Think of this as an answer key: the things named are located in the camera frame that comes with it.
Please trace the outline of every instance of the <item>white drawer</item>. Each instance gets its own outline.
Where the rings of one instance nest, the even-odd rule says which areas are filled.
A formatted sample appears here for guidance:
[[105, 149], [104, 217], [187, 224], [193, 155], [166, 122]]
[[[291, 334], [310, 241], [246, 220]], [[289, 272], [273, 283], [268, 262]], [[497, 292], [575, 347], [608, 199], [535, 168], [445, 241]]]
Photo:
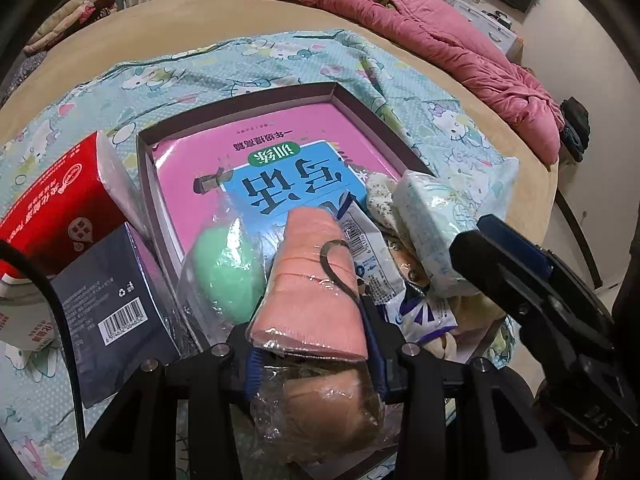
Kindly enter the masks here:
[[484, 12], [469, 5], [463, 0], [455, 0], [453, 7], [472, 22], [494, 45], [503, 53], [507, 54], [511, 45], [516, 41], [517, 35], [505, 28], [499, 22], [487, 16]]

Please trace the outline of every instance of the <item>white tile floor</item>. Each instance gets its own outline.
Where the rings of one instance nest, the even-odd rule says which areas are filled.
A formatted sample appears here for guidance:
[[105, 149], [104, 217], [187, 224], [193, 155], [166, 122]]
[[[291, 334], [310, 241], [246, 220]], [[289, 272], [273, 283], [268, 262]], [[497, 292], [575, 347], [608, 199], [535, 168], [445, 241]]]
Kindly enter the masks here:
[[[584, 263], [584, 259], [580, 254], [580, 249], [577, 247], [575, 239], [569, 230], [569, 227], [566, 225], [566, 221], [562, 217], [562, 213], [556, 206], [554, 206], [551, 214], [549, 229], [546, 233], [543, 247], [545, 249], [550, 249], [562, 258], [562, 260], [576, 274], [578, 274], [585, 283], [591, 286], [589, 273]], [[611, 289], [604, 289], [598, 292], [600, 301], [609, 310], [611, 310], [611, 307], [613, 306], [613, 302], [616, 299], [619, 288], [619, 286], [615, 286]], [[542, 366], [540, 366], [540, 364], [532, 357], [524, 345], [518, 345], [509, 366], [516, 370], [524, 380], [527, 381], [531, 391], [535, 394], [545, 375], [542, 371]]]

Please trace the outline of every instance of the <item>green egg-shaped object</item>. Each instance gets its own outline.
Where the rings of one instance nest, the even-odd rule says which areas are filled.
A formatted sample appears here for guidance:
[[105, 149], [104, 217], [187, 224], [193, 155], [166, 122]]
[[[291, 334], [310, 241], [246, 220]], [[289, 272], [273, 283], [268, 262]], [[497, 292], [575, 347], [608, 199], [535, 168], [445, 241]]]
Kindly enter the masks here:
[[251, 319], [264, 294], [260, 258], [240, 219], [204, 230], [192, 248], [193, 273], [207, 299], [235, 324]]

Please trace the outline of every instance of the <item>pink blanket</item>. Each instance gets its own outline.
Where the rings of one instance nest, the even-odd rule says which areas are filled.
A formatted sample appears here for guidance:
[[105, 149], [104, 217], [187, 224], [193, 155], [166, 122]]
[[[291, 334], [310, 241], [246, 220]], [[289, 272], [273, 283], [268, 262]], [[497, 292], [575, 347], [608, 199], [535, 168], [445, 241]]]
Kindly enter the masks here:
[[442, 0], [288, 0], [360, 23], [437, 67], [491, 107], [545, 164], [558, 160], [564, 119], [538, 80], [510, 63], [455, 9]]

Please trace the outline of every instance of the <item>green oval label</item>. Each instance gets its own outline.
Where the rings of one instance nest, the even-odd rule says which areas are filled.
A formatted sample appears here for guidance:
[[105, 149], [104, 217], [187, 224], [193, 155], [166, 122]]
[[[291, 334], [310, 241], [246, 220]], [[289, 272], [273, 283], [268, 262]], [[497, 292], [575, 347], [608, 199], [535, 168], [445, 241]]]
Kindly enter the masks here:
[[300, 146], [295, 142], [286, 140], [285, 142], [281, 142], [275, 146], [269, 146], [268, 148], [263, 148], [250, 153], [247, 157], [247, 162], [256, 168], [261, 168], [262, 166], [266, 166], [272, 162], [278, 162], [283, 158], [289, 158], [290, 156], [297, 155], [298, 153], [300, 153]]

